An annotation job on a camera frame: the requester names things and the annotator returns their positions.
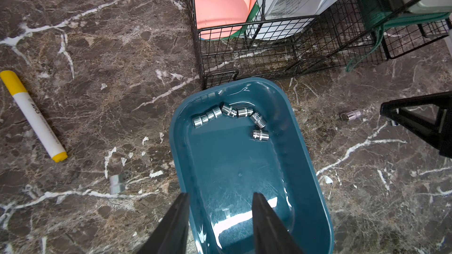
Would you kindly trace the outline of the teal plastic storage box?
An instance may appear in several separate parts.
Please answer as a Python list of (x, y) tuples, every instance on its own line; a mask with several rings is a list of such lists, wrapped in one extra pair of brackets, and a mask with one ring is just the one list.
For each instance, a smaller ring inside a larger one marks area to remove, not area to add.
[[(253, 139), (249, 118), (193, 119), (227, 104), (266, 121), (267, 141)], [(252, 200), (264, 195), (306, 254), (330, 254), (333, 224), (308, 149), (284, 91), (247, 78), (189, 96), (175, 111), (169, 142), (181, 190), (190, 195), (190, 227), (199, 254), (254, 252)]]

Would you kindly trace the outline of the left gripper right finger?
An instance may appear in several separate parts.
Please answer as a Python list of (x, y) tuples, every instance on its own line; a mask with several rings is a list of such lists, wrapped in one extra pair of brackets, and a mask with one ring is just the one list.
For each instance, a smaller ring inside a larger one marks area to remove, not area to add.
[(261, 193), (253, 194), (252, 214), (256, 254), (303, 254)]

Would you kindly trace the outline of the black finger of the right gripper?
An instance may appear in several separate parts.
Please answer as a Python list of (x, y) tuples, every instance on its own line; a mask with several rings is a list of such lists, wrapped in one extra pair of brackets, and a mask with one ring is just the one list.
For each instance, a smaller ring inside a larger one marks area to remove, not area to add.
[[(408, 107), (435, 105), (439, 108), (435, 120), (407, 110)], [(398, 99), (381, 104), (380, 114), (405, 127), (439, 151), (441, 156), (452, 157), (452, 93)]]

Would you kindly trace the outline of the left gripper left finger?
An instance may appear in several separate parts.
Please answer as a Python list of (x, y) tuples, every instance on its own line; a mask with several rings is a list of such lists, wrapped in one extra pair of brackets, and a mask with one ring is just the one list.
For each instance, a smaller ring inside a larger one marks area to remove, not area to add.
[(190, 196), (180, 193), (138, 254), (185, 254)]

